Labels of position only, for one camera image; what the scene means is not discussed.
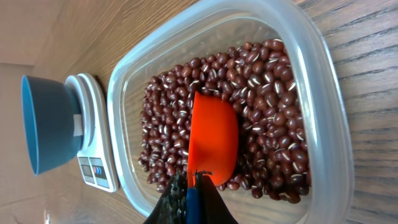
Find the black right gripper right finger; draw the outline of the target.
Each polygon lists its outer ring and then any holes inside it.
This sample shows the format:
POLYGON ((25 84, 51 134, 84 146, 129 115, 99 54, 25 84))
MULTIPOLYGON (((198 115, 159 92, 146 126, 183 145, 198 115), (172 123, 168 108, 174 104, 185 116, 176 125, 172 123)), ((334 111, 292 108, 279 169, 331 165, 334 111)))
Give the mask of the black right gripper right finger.
POLYGON ((199 218, 202 224, 238 224, 228 210, 216 186, 204 171, 195 174, 199 194, 199 218))

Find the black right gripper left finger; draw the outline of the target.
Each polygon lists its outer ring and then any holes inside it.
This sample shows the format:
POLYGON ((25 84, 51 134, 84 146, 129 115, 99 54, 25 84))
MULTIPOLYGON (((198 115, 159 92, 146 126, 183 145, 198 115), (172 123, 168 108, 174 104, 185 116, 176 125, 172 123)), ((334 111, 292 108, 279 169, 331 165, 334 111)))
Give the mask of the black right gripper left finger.
POLYGON ((187 179, 176 173, 144 224, 185 224, 187 179))

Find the red measuring scoop blue handle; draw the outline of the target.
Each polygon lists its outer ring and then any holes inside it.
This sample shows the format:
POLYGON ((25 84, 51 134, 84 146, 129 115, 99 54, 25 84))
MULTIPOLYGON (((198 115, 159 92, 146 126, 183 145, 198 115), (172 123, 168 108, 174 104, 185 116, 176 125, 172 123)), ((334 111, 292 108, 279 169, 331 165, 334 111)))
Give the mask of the red measuring scoop blue handle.
POLYGON ((238 154, 238 119, 232 106, 196 93, 193 101, 187 165, 186 223, 200 223, 195 174, 204 171, 216 187, 232 176, 238 154))

